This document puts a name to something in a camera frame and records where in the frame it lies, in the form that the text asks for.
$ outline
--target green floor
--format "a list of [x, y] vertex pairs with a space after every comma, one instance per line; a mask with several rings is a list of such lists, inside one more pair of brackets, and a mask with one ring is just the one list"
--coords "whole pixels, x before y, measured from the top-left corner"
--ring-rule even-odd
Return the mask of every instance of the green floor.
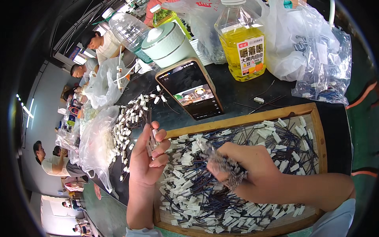
[[[371, 80], [373, 76], [373, 69], [363, 48], [353, 41], [352, 80], [346, 93], [349, 101], [354, 100], [359, 95], [366, 82]], [[369, 109], [370, 104], [376, 99], [375, 92], [371, 92], [361, 104], [347, 111], [354, 146], [353, 169], [366, 166], [379, 167], [379, 157], [375, 156], [379, 148], [379, 136], [377, 136], [379, 126], [374, 123], [375, 118], [379, 118], [379, 107]], [[357, 175], [353, 177], [353, 180], [357, 192], [354, 227], [362, 216], [375, 179], [368, 175]], [[105, 196], [105, 198], [98, 200], [94, 192], [93, 183], [85, 186], [83, 196], [89, 217], [104, 237], [122, 237], [125, 235], [126, 206], [111, 197], [106, 197], [108, 195], [105, 192], [102, 192], [102, 196]], [[165, 237], [183, 236], [162, 229], [161, 231]], [[311, 231], [311, 228], [307, 228], [291, 233], [288, 236], [307, 237]]]

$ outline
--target pink shirt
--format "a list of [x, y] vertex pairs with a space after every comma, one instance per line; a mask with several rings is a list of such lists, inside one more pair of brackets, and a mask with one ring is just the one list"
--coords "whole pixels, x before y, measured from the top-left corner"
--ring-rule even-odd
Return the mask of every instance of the pink shirt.
[[146, 19], [143, 23], [145, 23], [146, 25], [148, 24], [148, 22], [153, 19], [153, 16], [154, 14], [150, 12], [150, 9], [152, 9], [153, 7], [155, 7], [156, 5], [162, 5], [162, 3], [164, 2], [168, 2], [168, 3], [174, 3], [174, 2], [177, 2], [179, 0], [150, 0], [148, 3], [147, 3], [147, 8], [146, 8]]

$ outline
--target ponytail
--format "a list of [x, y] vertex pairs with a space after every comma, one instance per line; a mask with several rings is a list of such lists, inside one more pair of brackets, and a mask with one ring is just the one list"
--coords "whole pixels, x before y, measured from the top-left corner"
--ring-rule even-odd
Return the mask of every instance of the ponytail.
[[36, 157], [36, 161], [39, 163], [39, 165], [42, 165], [42, 164], [41, 164], [41, 161], [39, 160], [38, 157]]

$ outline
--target black cap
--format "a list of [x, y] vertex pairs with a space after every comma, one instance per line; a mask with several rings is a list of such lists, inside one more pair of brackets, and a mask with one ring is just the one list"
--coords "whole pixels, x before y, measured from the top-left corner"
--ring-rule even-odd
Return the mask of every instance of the black cap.
[[96, 37], [95, 34], [98, 34], [100, 36], [100, 32], [98, 31], [92, 31], [92, 30], [85, 30], [81, 35], [81, 44], [83, 45], [83, 49], [80, 53], [83, 53], [86, 49], [89, 43], [91, 42], [91, 39], [93, 37]]

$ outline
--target wooden tray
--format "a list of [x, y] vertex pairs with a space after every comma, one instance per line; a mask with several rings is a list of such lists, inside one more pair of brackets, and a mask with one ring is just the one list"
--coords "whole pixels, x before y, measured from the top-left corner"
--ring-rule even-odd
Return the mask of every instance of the wooden tray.
[[[294, 105], [284, 108], [279, 108], [275, 110], [269, 110], [261, 113], [254, 113], [251, 115], [244, 115], [240, 117], [224, 119], [215, 122], [209, 122], [205, 124], [194, 125], [190, 127], [184, 127], [180, 129], [167, 131], [166, 138], [176, 138], [183, 134], [196, 134], [203, 133], [210, 130], [228, 128], [228, 127], [236, 127], [244, 124], [252, 124], [257, 122], [262, 122], [263, 120], [274, 120], [277, 118], [288, 118], [288, 117], [296, 117], [300, 115], [308, 115], [306, 118], [307, 124], [309, 124], [310, 120], [312, 121], [313, 126], [313, 142], [315, 144], [315, 152], [318, 154], [318, 173], [327, 173], [327, 156], [326, 156], [326, 145], [324, 138], [324, 131], [321, 124], [320, 116], [315, 103], [308, 103], [302, 105]], [[169, 223], [161, 221], [162, 218], [165, 220], [166, 216], [164, 213], [160, 214], [159, 206], [161, 204], [159, 198], [161, 193], [157, 189], [155, 200], [154, 200], [154, 214], [153, 220], [154, 225], [175, 233], [189, 235], [193, 237], [208, 237], [209, 235], [223, 235], [223, 236], [276, 236], [291, 233], [303, 228], [307, 228], [314, 224], [322, 215], [323, 211], [319, 209], [315, 209], [310, 206], [306, 206], [306, 209], [301, 216], [297, 216], [295, 218], [292, 215], [288, 215], [276, 220], [275, 222], [270, 224], [268, 228], [263, 231], [257, 231], [256, 233], [221, 233], [221, 234], [209, 234], [204, 230], [193, 229], [193, 228], [182, 228], [180, 226], [173, 226]]]

